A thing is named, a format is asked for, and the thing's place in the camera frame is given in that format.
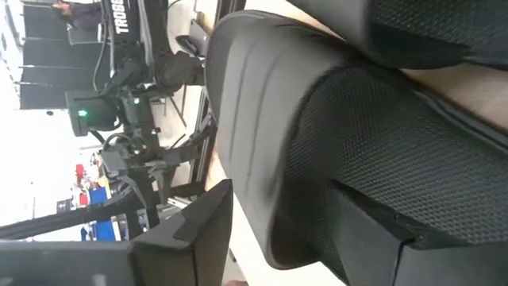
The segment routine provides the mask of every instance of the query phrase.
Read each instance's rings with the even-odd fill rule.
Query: black curtain
[[[23,48],[23,64],[45,67],[92,68],[97,63],[101,46],[100,43],[71,46],[67,38],[65,41],[28,39]]]
[[[20,108],[23,110],[67,108],[64,87],[45,87],[36,84],[20,86]]]
[[[70,45],[67,24],[56,18],[50,5],[25,6],[26,41],[20,102],[22,109],[67,108],[65,91],[93,90],[93,74],[102,44]],[[107,47],[98,74],[98,86],[110,77]]]
[[[50,6],[25,6],[25,37],[65,40],[66,24],[53,15]]]

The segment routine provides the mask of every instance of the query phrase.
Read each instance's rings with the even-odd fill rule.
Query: seat bolster
[[[271,237],[295,116],[316,83],[351,57],[339,40],[271,14],[237,31],[229,50],[219,157],[268,263],[277,269],[312,262],[277,255],[276,248],[298,243],[274,244]]]

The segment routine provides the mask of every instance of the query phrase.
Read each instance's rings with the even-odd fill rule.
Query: black mesh fabric
[[[505,0],[377,0],[373,22],[453,44],[473,53],[508,57]]]
[[[508,157],[409,89],[360,68],[338,71],[309,97],[297,127],[280,212],[336,272],[330,179],[466,242],[508,241]]]
[[[287,0],[379,64],[507,69],[505,0]]]

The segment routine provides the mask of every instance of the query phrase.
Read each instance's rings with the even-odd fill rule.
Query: black racing seat
[[[341,40],[223,19],[206,86],[222,165],[267,262],[349,285],[508,283],[508,137]]]
[[[504,0],[288,0],[379,63],[508,68]]]

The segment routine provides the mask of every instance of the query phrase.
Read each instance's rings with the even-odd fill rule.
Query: green light
[[[80,116],[80,117],[86,117],[87,115],[88,115],[88,112],[86,110],[78,111],[78,116]]]

